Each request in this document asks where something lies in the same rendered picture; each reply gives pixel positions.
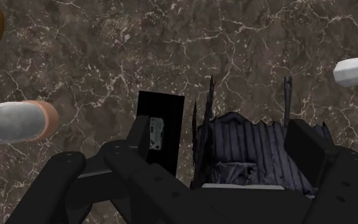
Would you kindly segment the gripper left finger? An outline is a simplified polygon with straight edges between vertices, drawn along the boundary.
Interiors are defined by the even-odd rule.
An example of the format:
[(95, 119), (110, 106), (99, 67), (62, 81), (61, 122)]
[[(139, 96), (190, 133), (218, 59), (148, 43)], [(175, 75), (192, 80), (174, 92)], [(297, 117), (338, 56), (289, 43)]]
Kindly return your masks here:
[[(228, 220), (158, 164), (148, 164), (138, 150), (148, 140), (149, 118), (135, 119), (128, 138), (111, 141), (97, 158), (113, 182), (103, 196), (129, 224), (228, 224)], [(78, 151), (52, 156), (5, 224), (82, 224), (94, 201), (89, 193), (68, 197), (88, 160)]]

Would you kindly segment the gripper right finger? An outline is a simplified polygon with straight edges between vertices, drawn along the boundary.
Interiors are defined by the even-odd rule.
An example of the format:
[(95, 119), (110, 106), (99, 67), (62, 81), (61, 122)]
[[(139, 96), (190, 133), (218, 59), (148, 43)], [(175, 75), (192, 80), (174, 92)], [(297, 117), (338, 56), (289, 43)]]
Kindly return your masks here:
[(318, 188), (302, 224), (358, 224), (358, 153), (329, 143), (300, 119), (288, 123), (284, 148)]

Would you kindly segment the black flat rectangular device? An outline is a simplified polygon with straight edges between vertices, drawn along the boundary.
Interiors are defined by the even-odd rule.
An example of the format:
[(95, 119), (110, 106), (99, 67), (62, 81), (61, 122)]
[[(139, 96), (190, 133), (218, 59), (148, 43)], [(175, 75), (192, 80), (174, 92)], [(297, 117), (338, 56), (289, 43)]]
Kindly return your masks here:
[(184, 108), (182, 95), (140, 91), (137, 103), (137, 114), (163, 120), (163, 135), (158, 150), (148, 151), (146, 161), (157, 163), (175, 176), (179, 143), (181, 139), (182, 115)]

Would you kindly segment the dark purple ribbed holder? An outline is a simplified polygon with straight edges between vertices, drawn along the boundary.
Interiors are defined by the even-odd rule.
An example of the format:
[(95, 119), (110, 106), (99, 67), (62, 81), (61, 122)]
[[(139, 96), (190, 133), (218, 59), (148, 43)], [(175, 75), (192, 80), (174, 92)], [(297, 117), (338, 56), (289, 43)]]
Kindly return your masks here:
[(210, 82), (203, 123), (192, 119), (192, 189), (216, 184), (295, 190), (313, 197), (317, 189), (284, 149), (287, 128), (279, 122), (252, 123), (237, 112), (212, 116)]

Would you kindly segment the white faceted block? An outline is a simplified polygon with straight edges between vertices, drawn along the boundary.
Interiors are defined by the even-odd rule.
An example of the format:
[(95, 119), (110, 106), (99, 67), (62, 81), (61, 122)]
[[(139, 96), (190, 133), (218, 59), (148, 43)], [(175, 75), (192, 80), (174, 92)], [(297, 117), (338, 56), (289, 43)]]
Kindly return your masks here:
[(334, 80), (343, 87), (358, 85), (358, 58), (339, 61), (333, 70)]

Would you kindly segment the white cylinder with orange ends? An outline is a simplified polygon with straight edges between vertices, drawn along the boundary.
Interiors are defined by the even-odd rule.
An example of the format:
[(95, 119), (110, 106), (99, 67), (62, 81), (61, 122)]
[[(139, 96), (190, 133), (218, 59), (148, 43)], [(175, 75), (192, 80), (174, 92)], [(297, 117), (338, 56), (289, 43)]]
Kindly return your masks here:
[(0, 144), (39, 141), (59, 126), (57, 110), (45, 101), (0, 103)]

